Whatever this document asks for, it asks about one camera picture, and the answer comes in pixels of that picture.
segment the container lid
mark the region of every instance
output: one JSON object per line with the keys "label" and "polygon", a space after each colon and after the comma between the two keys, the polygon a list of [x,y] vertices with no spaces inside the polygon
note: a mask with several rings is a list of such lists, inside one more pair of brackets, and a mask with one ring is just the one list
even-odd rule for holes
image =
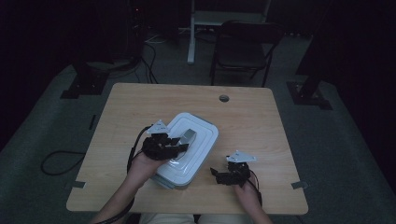
{"label": "container lid", "polygon": [[180,153],[177,158],[160,166],[153,179],[162,184],[167,182],[168,184],[165,185],[168,188],[172,188],[172,185],[188,185],[215,145],[219,130],[214,124],[185,112],[178,114],[167,128],[170,130],[168,133],[170,138],[180,137],[191,129],[196,132],[195,139],[185,153]]}

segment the wooden table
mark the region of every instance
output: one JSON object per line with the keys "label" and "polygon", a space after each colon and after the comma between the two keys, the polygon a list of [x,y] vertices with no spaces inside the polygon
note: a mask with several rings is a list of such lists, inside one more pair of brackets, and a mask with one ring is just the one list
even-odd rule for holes
{"label": "wooden table", "polygon": [[[223,94],[229,102],[219,100]],[[133,212],[243,213],[232,188],[218,185],[209,170],[227,172],[225,157],[236,150],[258,158],[248,165],[260,180],[267,213],[307,212],[303,190],[291,186],[300,179],[271,90],[133,83],[114,85],[77,177],[85,187],[72,189],[67,208],[99,211],[126,176],[128,156],[139,132],[158,119],[167,124],[181,112],[214,123],[218,141],[185,189],[165,189],[149,180],[138,191]]]}

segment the gray carpet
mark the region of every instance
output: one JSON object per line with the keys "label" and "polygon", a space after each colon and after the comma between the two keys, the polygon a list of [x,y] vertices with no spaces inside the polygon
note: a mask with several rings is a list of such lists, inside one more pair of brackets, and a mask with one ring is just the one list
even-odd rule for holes
{"label": "gray carpet", "polygon": [[[199,34],[206,40],[212,36]],[[195,64],[187,64],[188,36],[178,44],[153,39],[156,49],[153,73],[162,84],[209,85],[209,66],[213,44],[197,40]],[[295,105],[287,81],[304,81],[295,76],[309,40],[285,36],[275,51],[267,88],[275,95],[290,148],[300,178],[309,187],[304,190],[309,212],[300,217],[271,216],[275,223],[396,223],[396,198],[380,173],[353,119],[340,100],[336,88],[322,82],[320,90],[333,110],[317,106]],[[145,48],[150,63],[153,51]],[[99,68],[108,65],[93,63]],[[74,213],[65,205],[69,184],[79,166],[65,175],[49,176],[40,171],[40,163],[55,150],[85,152],[91,142],[94,125],[114,83],[147,82],[146,69],[140,64],[134,71],[112,73],[102,95],[60,99],[75,77],[71,66],[56,76],[26,121],[0,154],[0,223],[87,223],[94,213]],[[260,87],[262,74],[250,80],[248,75],[216,78],[217,85]],[[52,172],[62,171],[79,156],[62,155],[46,165]]]}

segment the person's right hand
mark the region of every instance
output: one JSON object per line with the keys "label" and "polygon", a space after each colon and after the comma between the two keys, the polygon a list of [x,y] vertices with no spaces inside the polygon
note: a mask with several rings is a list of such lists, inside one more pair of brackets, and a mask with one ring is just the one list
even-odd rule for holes
{"label": "person's right hand", "polygon": [[[257,186],[254,175],[250,175],[249,180],[251,181],[251,183]],[[257,190],[248,182],[246,182],[244,186],[242,186],[242,188],[239,185],[233,185],[233,190],[245,211],[248,212],[252,210],[262,209],[257,195]]]}
{"label": "person's right hand", "polygon": [[[251,175],[249,180],[251,183],[254,183],[257,186],[254,175]],[[246,182],[242,188],[239,185],[233,185],[233,191],[235,192],[238,201],[253,219],[255,224],[273,223],[264,210],[262,210],[262,206],[260,205],[259,197],[255,187]]]}

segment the white desk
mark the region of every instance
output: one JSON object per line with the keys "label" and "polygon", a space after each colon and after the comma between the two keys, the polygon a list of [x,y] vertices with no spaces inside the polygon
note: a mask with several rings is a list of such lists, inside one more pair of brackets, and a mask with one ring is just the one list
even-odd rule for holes
{"label": "white desk", "polygon": [[262,13],[242,13],[242,12],[220,12],[220,11],[200,11],[195,10],[195,0],[191,0],[191,33],[188,64],[194,64],[195,57],[195,25],[220,26],[225,21],[265,21],[271,0],[267,0],[263,6]]}

